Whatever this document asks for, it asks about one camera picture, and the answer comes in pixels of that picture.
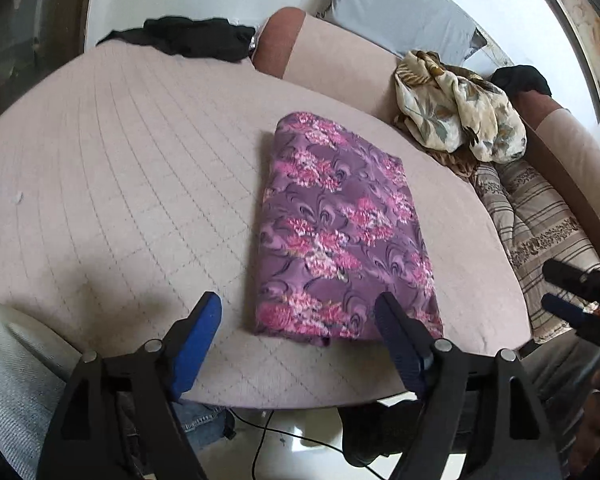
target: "purple fabric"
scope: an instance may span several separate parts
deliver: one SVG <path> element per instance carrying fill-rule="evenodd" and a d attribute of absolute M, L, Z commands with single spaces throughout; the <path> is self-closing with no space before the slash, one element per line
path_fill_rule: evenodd
<path fill-rule="evenodd" d="M 259 251 L 259 333 L 379 339 L 373 307 L 391 291 L 442 337 L 402 162 L 333 121 L 295 112 L 278 123 Z"/>

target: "person's leg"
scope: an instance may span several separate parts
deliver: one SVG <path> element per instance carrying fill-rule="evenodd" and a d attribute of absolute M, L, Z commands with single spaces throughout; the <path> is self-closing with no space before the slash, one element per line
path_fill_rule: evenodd
<path fill-rule="evenodd" d="M 522 359 L 522 365 L 542 402 L 566 468 L 584 402 L 592 391 L 591 379 L 600 369 L 600 347 L 569 330 Z"/>
<path fill-rule="evenodd" d="M 51 329 L 0 304 L 0 452 L 23 480 L 36 477 L 51 417 L 79 357 Z M 133 403 L 130 411 L 123 404 L 120 422 L 132 437 Z M 233 418 L 225 408 L 194 402 L 172 406 L 194 450 L 232 432 Z"/>

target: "gray fabric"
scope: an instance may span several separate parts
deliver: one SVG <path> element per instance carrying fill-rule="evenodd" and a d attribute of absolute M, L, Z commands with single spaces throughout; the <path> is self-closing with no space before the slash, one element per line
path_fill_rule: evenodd
<path fill-rule="evenodd" d="M 79 357 L 51 329 L 0 304 L 0 452 L 23 480 L 36 477 L 46 430 Z M 172 407 L 194 450 L 223 436 L 226 409 L 187 401 Z M 128 439 L 133 411 L 131 401 L 120 418 Z"/>
<path fill-rule="evenodd" d="M 332 0 L 324 18 L 400 57 L 412 49 L 432 50 L 457 66 L 471 54 L 476 30 L 450 0 Z"/>

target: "beige sofa cushion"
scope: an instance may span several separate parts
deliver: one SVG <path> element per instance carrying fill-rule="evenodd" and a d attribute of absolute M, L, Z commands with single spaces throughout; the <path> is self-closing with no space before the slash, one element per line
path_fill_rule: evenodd
<path fill-rule="evenodd" d="M 269 18 L 253 56 L 257 70 L 320 92 L 384 121 L 400 110 L 385 49 L 294 7 Z"/>
<path fill-rule="evenodd" d="M 445 335 L 494 354 L 530 338 L 518 281 L 473 188 L 387 124 L 249 66 L 108 41 L 0 117 L 0 302 L 77 348 L 135 351 L 205 290 L 222 324 L 190 400 L 356 404 L 404 387 L 381 344 L 253 335 L 256 212 L 278 120 L 310 110 L 399 156 Z"/>
<path fill-rule="evenodd" d="M 600 256 L 600 145 L 559 107 L 535 129 L 530 124 L 527 139 L 525 159 L 564 198 Z"/>
<path fill-rule="evenodd" d="M 542 296 L 557 294 L 589 312 L 594 307 L 547 283 L 542 264 L 556 258 L 587 272 L 600 270 L 587 235 L 558 192 L 524 160 L 481 164 L 472 181 L 520 282 L 534 340 L 544 343 L 566 332 L 567 322 L 542 309 Z"/>

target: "striped fabric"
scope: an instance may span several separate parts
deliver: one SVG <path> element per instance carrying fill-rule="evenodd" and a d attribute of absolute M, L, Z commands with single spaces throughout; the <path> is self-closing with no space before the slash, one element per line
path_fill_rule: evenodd
<path fill-rule="evenodd" d="M 586 271 L 600 269 L 595 249 L 560 194 L 524 160 L 503 166 L 481 164 L 472 184 L 520 282 L 534 340 L 544 343 L 569 329 L 540 307 L 547 292 L 588 312 L 595 310 L 596 304 L 587 304 L 542 278 L 542 264 L 550 258 Z"/>

